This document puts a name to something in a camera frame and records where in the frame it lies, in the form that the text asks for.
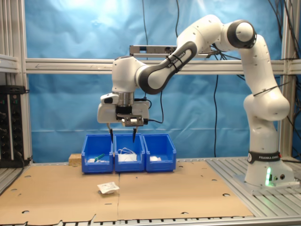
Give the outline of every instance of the metal rail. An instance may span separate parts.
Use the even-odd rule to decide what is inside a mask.
[[[160,60],[142,60],[148,65],[157,65]],[[284,61],[273,60],[274,74],[284,73]],[[112,59],[26,59],[27,74],[112,74]],[[240,60],[192,60],[177,74],[244,74]]]
[[[0,72],[17,73],[17,58],[0,54]]]

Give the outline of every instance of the metal grating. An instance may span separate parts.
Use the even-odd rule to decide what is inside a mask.
[[[245,175],[247,160],[237,158],[206,158],[206,159],[179,159],[178,162],[206,161],[225,181],[231,190],[254,214],[253,217],[232,218],[181,218],[181,219],[147,219],[147,220],[119,220],[116,222],[60,222],[56,226],[102,226],[102,225],[127,225],[127,226],[161,226],[161,225],[301,225],[301,188],[279,189],[266,192],[262,195],[250,195],[244,191],[234,179],[235,175]],[[68,163],[43,163],[34,165],[67,165]],[[301,175],[301,164],[287,163],[295,173]],[[0,169],[0,185],[3,178],[17,175],[17,169]]]
[[[0,168],[0,194],[18,176],[21,168]]]

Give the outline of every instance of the blue backdrop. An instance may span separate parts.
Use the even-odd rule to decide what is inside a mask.
[[[148,44],[176,45],[176,1],[144,4]],[[277,22],[268,1],[179,0],[179,7],[178,33],[208,14],[223,23],[246,19],[266,39],[271,58],[280,59]],[[141,0],[26,0],[25,17],[28,57],[114,59],[128,55],[130,45],[146,45]],[[169,133],[178,158],[212,157],[215,81],[215,75],[175,75],[163,91],[164,124],[152,122],[139,131]],[[30,74],[29,85],[36,162],[67,161],[71,153],[81,152],[86,134],[107,133],[96,114],[100,96],[111,92],[111,75]],[[219,77],[217,156],[247,155],[243,101],[250,93],[237,76]],[[141,90],[135,94],[143,95]],[[151,118],[161,120],[159,95],[148,98]],[[131,132],[113,127],[115,133]]]

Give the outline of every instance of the blue bin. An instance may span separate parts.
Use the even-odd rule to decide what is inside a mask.
[[[143,141],[146,151],[146,171],[168,172],[175,169],[176,150],[168,134],[145,134]],[[160,157],[161,161],[151,161],[151,156]]]
[[[107,162],[92,162],[89,159],[105,154],[100,160]],[[84,173],[111,173],[113,172],[113,144],[110,134],[86,135],[81,152],[81,170]]]
[[[118,153],[120,153],[118,150],[124,147],[136,153],[137,161],[118,162]],[[137,172],[145,170],[145,149],[143,145],[143,138],[140,133],[136,134],[134,143],[132,134],[115,134],[114,152],[116,172]]]

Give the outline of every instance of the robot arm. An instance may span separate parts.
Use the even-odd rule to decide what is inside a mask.
[[[146,65],[132,56],[119,57],[112,67],[112,93],[101,97],[98,108],[99,123],[121,122],[124,126],[147,124],[147,102],[136,102],[135,89],[148,94],[161,92],[169,79],[196,54],[211,44],[222,51],[238,50],[242,57],[246,82],[253,95],[277,85],[264,38],[244,20],[222,24],[214,15],[205,16],[185,29],[177,39],[178,48],[158,65]],[[276,121],[285,118],[288,101],[280,89],[257,95],[252,107],[259,118]]]
[[[273,121],[288,115],[289,103],[277,87],[264,38],[244,20],[222,24],[213,15],[199,19],[180,34],[176,51],[158,65],[146,65],[132,56],[114,60],[112,92],[101,96],[98,122],[106,123],[109,129],[110,123],[116,122],[134,126],[134,141],[138,126],[149,119],[149,104],[134,99],[135,89],[148,94],[161,92],[175,73],[211,44],[222,51],[240,52],[245,79],[252,91],[244,101],[250,126],[250,164],[245,181],[259,187],[293,185],[293,171],[280,160],[273,125]]]

